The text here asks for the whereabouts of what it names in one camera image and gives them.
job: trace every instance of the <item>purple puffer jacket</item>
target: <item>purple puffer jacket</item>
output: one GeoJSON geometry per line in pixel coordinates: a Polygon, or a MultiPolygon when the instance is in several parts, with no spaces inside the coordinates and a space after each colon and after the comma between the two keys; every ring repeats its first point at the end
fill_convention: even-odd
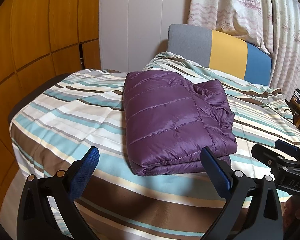
{"type": "Polygon", "coordinates": [[[134,174],[150,176],[204,171],[208,146],[230,164],[237,151],[234,113],[219,80],[192,84],[178,73],[131,72],[124,84],[126,144],[134,174]]]}

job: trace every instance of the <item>screw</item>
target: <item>screw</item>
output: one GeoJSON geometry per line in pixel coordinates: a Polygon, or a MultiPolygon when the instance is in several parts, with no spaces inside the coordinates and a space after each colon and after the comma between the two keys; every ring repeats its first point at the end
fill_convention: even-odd
{"type": "Polygon", "coordinates": [[[266,175],[266,180],[267,181],[271,181],[272,180],[272,177],[270,175],[266,175]]]}
{"type": "Polygon", "coordinates": [[[29,181],[33,181],[34,178],[35,178],[35,176],[34,176],[33,174],[31,174],[31,175],[28,176],[28,180],[29,180],[29,181]]]}
{"type": "Polygon", "coordinates": [[[235,171],[234,174],[235,174],[237,177],[239,177],[239,178],[243,177],[243,172],[242,172],[242,171],[235,171]]]}
{"type": "Polygon", "coordinates": [[[57,177],[63,177],[65,174],[66,174],[65,171],[60,170],[60,171],[57,172],[57,177]]]}

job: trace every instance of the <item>striped bedsheet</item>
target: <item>striped bedsheet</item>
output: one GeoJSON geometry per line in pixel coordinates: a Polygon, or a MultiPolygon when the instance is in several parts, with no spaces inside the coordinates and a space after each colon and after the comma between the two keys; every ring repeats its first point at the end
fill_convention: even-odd
{"type": "MultiPolygon", "coordinates": [[[[274,142],[282,139],[300,146],[300,133],[279,89],[252,85],[169,52],[158,54],[144,71],[154,69],[175,71],[193,83],[220,80],[235,113],[233,133],[238,152],[231,155],[234,170],[255,178],[270,174],[269,168],[251,156],[255,143],[273,149],[274,142]]],[[[125,76],[81,70],[25,106],[10,124],[18,164],[24,176],[47,177],[66,170],[90,146],[96,146],[100,162],[75,203],[101,239],[200,239],[225,200],[205,173],[132,174],[122,109],[125,76]]],[[[281,202],[289,197],[282,191],[278,194],[281,202]]],[[[240,216],[246,213],[250,200],[246,198],[240,216]]],[[[60,229],[70,235],[53,198],[50,204],[60,229]]]]}

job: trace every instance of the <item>blue gripper pad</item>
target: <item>blue gripper pad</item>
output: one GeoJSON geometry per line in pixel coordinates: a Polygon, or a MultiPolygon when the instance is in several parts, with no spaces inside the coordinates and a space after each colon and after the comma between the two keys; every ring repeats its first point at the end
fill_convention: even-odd
{"type": "Polygon", "coordinates": [[[216,157],[208,147],[202,148],[200,161],[211,182],[213,183],[218,195],[229,200],[231,198],[231,181],[228,179],[222,168],[218,164],[216,157]]]}
{"type": "Polygon", "coordinates": [[[68,196],[71,201],[74,201],[76,198],[79,198],[82,195],[96,166],[99,163],[100,154],[98,148],[91,147],[87,153],[89,155],[84,159],[80,168],[77,170],[70,182],[68,196]]]}
{"type": "Polygon", "coordinates": [[[282,152],[290,155],[291,157],[297,157],[298,156],[298,147],[294,146],[290,143],[286,143],[286,142],[279,139],[279,140],[276,140],[276,142],[274,143],[274,146],[279,151],[282,151],[282,152]]]}

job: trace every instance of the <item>curtain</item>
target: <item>curtain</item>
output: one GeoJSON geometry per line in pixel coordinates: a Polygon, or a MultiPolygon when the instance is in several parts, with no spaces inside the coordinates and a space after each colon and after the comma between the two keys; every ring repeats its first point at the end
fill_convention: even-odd
{"type": "Polygon", "coordinates": [[[269,85],[290,100],[300,76],[297,0],[191,0],[188,24],[227,33],[268,54],[269,85]]]}
{"type": "Polygon", "coordinates": [[[290,100],[300,77],[300,4],[297,0],[272,0],[274,53],[270,87],[281,88],[290,100]]]}

